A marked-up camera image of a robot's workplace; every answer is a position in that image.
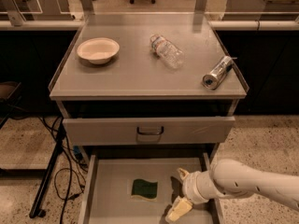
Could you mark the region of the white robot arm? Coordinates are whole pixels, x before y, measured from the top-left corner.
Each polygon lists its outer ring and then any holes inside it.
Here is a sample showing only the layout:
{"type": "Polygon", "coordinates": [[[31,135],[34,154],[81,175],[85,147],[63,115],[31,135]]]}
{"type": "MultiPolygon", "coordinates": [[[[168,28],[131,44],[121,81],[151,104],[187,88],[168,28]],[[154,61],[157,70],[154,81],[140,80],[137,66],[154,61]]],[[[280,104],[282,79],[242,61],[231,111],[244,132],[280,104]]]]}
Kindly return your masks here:
{"type": "Polygon", "coordinates": [[[183,197],[177,196],[165,220],[173,223],[197,204],[211,199],[245,198],[262,195],[294,210],[299,209],[299,177],[253,169],[230,159],[218,161],[210,170],[189,173],[178,168],[183,197]]]}

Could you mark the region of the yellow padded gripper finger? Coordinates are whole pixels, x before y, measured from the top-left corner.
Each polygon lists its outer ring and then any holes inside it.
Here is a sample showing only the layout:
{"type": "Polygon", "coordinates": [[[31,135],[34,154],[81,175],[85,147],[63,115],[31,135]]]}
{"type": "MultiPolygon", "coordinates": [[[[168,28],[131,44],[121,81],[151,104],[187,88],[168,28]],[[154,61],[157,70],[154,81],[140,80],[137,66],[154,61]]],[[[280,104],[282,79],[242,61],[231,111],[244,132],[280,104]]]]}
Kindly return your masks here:
{"type": "Polygon", "coordinates": [[[168,223],[176,222],[192,210],[192,203],[186,197],[179,197],[174,200],[172,207],[167,212],[165,220],[168,223]]]}
{"type": "Polygon", "coordinates": [[[177,168],[177,171],[182,181],[184,181],[187,178],[187,176],[190,174],[187,170],[183,168],[177,168]]]}

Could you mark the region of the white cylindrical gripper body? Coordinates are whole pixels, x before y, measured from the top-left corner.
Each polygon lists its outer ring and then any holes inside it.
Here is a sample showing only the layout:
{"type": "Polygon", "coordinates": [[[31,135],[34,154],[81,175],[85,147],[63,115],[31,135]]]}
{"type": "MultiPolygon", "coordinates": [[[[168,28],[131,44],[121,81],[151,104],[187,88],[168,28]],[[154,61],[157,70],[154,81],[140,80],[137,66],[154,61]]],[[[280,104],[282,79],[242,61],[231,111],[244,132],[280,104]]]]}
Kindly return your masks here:
{"type": "Polygon", "coordinates": [[[218,190],[209,171],[186,174],[182,181],[183,194],[193,204],[207,203],[218,197],[218,190]]]}

